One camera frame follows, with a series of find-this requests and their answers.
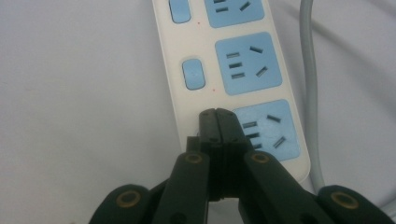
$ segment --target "blue switch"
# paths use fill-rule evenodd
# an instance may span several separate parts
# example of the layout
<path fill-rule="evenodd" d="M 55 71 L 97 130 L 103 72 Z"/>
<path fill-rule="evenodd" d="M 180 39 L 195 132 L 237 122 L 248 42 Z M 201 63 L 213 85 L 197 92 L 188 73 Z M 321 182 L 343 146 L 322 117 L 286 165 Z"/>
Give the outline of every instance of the blue switch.
<path fill-rule="evenodd" d="M 201 61 L 189 59 L 182 65 L 187 89 L 196 91 L 205 86 L 204 70 Z"/>
<path fill-rule="evenodd" d="M 174 23 L 183 23 L 191 19 L 189 0 L 169 0 L 169 7 Z"/>

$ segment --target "power cord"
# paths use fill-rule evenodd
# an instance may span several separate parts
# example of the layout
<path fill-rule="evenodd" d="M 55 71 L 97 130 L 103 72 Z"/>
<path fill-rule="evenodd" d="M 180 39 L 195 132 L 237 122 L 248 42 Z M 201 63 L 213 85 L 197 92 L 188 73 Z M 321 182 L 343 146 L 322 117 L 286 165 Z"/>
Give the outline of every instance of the power cord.
<path fill-rule="evenodd" d="M 318 152 L 318 76 L 312 38 L 312 5 L 314 0 L 301 0 L 300 39 L 304 60 L 306 111 L 305 141 L 311 159 L 310 178 L 315 193 L 325 186 Z M 396 219 L 396 200 L 383 206 L 384 211 L 393 220 Z"/>

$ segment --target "gray background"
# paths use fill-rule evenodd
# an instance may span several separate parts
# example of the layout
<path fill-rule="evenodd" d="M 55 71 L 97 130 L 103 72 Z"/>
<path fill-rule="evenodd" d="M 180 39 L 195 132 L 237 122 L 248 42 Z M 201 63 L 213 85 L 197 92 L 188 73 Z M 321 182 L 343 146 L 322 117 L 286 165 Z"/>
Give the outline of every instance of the gray background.
<path fill-rule="evenodd" d="M 299 1 L 270 4 L 303 117 Z M 382 205 L 396 198 L 396 3 L 316 1 L 313 18 L 326 183 Z M 87 223 L 179 152 L 149 0 L 0 1 L 0 223 Z M 213 204 L 210 223 L 242 223 L 235 205 Z"/>

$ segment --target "blue power outlet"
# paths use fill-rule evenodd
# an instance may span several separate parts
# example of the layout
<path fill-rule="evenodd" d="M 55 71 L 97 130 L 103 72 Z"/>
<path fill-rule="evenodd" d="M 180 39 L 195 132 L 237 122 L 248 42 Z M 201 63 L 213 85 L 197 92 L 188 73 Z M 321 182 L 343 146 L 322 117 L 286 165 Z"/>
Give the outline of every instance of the blue power outlet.
<path fill-rule="evenodd" d="M 234 111 L 257 150 L 266 151 L 279 161 L 300 155 L 300 145 L 286 100 L 237 108 Z"/>
<path fill-rule="evenodd" d="M 271 36 L 268 33 L 238 36 L 216 43 L 226 92 L 236 95 L 282 83 Z"/>
<path fill-rule="evenodd" d="M 262 0 L 205 0 L 205 5 L 213 28 L 264 18 Z"/>

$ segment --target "white power strip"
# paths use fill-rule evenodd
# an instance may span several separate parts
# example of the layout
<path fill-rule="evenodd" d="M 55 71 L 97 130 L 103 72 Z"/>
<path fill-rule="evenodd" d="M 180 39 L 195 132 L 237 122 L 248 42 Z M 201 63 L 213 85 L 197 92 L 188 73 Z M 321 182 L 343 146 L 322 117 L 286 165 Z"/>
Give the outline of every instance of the white power strip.
<path fill-rule="evenodd" d="M 153 0 L 182 148 L 208 108 L 233 111 L 257 150 L 303 181 L 304 133 L 266 0 Z"/>

